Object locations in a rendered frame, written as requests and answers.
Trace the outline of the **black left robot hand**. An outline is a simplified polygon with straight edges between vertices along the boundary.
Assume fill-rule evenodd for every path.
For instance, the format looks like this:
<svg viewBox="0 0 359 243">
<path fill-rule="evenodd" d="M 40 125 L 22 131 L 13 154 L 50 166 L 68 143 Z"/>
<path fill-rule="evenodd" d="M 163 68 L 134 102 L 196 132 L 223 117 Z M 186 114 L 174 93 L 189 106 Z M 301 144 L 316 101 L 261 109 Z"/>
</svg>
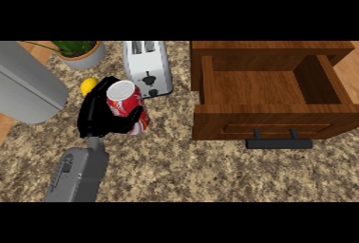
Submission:
<svg viewBox="0 0 359 243">
<path fill-rule="evenodd" d="M 106 103 L 106 90 L 118 82 L 114 76 L 105 77 L 84 97 L 81 103 L 77 128 L 81 138 L 105 137 L 108 133 L 127 134 L 140 121 L 143 105 L 131 108 L 127 115 L 115 116 Z"/>
</svg>

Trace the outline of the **red soda can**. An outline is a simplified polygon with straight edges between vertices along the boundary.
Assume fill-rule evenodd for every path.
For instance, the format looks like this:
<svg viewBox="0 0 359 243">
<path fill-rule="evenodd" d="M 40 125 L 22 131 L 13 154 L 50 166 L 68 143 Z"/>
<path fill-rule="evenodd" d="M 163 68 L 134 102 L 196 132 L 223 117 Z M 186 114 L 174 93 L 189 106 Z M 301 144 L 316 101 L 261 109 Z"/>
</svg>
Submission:
<svg viewBox="0 0 359 243">
<path fill-rule="evenodd" d="M 117 81 L 106 90 L 106 104 L 112 114 L 118 117 L 127 117 L 137 105 L 145 106 L 142 92 L 133 81 Z M 140 119 L 134 123 L 129 135 L 139 135 L 149 126 L 148 110 L 142 111 Z"/>
</svg>

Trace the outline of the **wooden drawer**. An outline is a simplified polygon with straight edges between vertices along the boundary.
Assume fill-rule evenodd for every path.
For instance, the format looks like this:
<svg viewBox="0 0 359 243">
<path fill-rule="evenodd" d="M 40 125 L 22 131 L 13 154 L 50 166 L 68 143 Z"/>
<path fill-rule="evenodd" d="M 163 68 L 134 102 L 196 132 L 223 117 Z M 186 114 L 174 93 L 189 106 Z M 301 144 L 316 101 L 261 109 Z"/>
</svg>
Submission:
<svg viewBox="0 0 359 243">
<path fill-rule="evenodd" d="M 359 128 L 353 103 L 324 55 L 303 58 L 291 71 L 217 70 L 210 56 L 201 63 L 201 103 L 194 109 L 195 140 L 325 140 Z"/>
</svg>

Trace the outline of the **yellow lemon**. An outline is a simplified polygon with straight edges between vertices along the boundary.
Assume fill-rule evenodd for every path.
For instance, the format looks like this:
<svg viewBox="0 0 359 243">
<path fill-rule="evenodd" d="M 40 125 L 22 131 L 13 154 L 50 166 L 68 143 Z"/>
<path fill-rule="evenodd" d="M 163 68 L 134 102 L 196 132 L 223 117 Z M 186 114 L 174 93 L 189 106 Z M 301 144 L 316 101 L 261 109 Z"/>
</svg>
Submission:
<svg viewBox="0 0 359 243">
<path fill-rule="evenodd" d="M 98 78 L 87 78 L 81 85 L 80 85 L 80 91 L 81 91 L 81 95 L 87 96 L 89 92 L 93 90 L 93 88 L 98 85 Z"/>
</svg>

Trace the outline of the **large grey appliance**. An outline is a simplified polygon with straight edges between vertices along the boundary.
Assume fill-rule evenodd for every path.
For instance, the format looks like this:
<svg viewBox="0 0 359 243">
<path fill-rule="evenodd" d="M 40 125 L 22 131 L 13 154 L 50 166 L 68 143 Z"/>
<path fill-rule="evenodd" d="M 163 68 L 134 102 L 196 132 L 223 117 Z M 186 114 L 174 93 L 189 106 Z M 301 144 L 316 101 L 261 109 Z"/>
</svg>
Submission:
<svg viewBox="0 0 359 243">
<path fill-rule="evenodd" d="M 64 109 L 68 87 L 16 41 L 0 41 L 0 113 L 25 123 Z"/>
</svg>

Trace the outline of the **silver toaster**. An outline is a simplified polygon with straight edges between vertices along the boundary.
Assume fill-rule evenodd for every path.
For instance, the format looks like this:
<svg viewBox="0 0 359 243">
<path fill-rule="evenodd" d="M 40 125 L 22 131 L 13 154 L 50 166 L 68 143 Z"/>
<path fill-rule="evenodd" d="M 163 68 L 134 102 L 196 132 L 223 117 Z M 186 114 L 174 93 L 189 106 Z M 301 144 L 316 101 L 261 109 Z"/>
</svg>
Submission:
<svg viewBox="0 0 359 243">
<path fill-rule="evenodd" d="M 124 41 L 126 78 L 145 99 L 173 92 L 171 68 L 164 41 Z"/>
</svg>

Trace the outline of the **potted green plant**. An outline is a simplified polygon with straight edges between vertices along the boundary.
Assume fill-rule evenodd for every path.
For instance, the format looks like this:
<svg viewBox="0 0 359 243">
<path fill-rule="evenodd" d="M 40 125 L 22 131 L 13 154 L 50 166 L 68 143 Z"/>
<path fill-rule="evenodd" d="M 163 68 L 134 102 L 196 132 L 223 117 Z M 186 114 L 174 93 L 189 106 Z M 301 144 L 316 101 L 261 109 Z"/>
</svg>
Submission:
<svg viewBox="0 0 359 243">
<path fill-rule="evenodd" d="M 34 41 L 27 44 L 53 50 L 69 68 L 77 70 L 96 66 L 106 54 L 102 41 L 52 41 L 52 47 Z"/>
</svg>

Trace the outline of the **wooden cabinet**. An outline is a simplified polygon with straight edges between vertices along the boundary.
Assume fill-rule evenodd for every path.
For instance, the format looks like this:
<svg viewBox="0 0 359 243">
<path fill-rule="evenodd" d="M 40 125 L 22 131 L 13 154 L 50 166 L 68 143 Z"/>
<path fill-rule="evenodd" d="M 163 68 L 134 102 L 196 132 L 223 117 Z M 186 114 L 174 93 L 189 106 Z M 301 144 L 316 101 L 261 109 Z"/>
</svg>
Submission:
<svg viewBox="0 0 359 243">
<path fill-rule="evenodd" d="M 199 90 L 204 56 L 219 71 L 293 71 L 306 56 L 335 65 L 353 49 L 350 41 L 191 41 L 191 89 Z"/>
</svg>

